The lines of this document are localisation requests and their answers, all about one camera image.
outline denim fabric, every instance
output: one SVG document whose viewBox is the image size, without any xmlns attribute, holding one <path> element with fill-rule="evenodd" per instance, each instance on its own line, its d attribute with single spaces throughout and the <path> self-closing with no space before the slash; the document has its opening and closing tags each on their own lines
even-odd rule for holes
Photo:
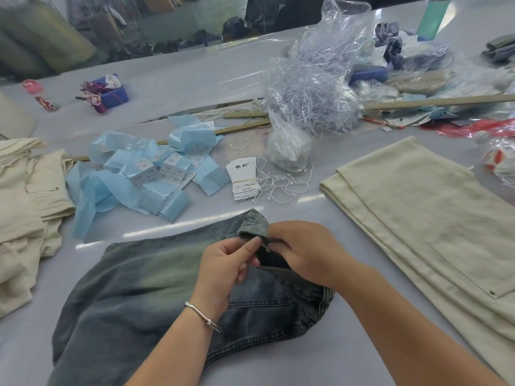
<svg viewBox="0 0 515 386">
<path fill-rule="evenodd" d="M 123 385 L 159 342 L 190 298 L 206 246 L 230 237 L 260 236 L 256 210 L 176 236 L 116 243 L 75 286 L 52 338 L 49 385 Z M 207 362 L 236 350 L 306 333 L 333 292 L 293 272 L 264 247 L 262 266 L 236 284 L 214 333 Z"/>
</svg>

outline person's left hand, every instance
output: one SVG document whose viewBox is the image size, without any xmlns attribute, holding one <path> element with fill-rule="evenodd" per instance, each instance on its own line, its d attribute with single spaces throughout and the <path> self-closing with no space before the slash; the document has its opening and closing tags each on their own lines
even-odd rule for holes
<svg viewBox="0 0 515 386">
<path fill-rule="evenodd" d="M 255 255 L 260 246 L 259 237 L 248 242 L 228 238 L 208 246 L 202 254 L 191 305 L 216 323 L 227 310 L 234 283 L 242 283 L 247 277 L 247 263 L 260 265 Z"/>
</svg>

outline bracelet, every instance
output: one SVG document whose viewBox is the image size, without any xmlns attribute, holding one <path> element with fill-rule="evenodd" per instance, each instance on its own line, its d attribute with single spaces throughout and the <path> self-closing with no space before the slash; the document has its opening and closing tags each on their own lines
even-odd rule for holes
<svg viewBox="0 0 515 386">
<path fill-rule="evenodd" d="M 218 333 L 221 333 L 222 330 L 218 327 L 218 325 L 216 325 L 213 321 L 211 321 L 209 318 L 204 316 L 202 314 L 202 312 L 199 309 L 197 309 L 195 306 L 191 305 L 191 303 L 186 301 L 186 303 L 184 304 L 184 307 L 189 307 L 191 310 L 193 310 L 195 313 L 197 313 L 206 322 L 206 324 L 208 324 L 211 328 L 213 328 Z"/>
</svg>

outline forearm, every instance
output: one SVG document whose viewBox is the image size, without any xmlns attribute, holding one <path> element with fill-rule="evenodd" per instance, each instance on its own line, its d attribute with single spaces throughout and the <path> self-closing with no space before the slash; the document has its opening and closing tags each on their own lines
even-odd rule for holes
<svg viewBox="0 0 515 386">
<path fill-rule="evenodd" d="M 213 330 L 184 308 L 126 386 L 196 386 Z"/>
<path fill-rule="evenodd" d="M 375 269 L 356 262 L 352 272 L 342 272 L 335 289 L 354 310 L 397 386 L 506 385 Z"/>
</svg>

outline beige packaged clothing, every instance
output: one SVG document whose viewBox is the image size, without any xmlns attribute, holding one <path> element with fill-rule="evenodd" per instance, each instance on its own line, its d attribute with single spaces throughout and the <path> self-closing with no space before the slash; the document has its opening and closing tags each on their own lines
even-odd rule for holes
<svg viewBox="0 0 515 386">
<path fill-rule="evenodd" d="M 515 385 L 515 207 L 414 137 L 320 186 Z"/>
<path fill-rule="evenodd" d="M 41 257 L 61 246 L 62 217 L 74 212 L 64 175 L 64 150 L 31 156 L 40 139 L 0 142 L 0 317 L 27 303 Z"/>
</svg>

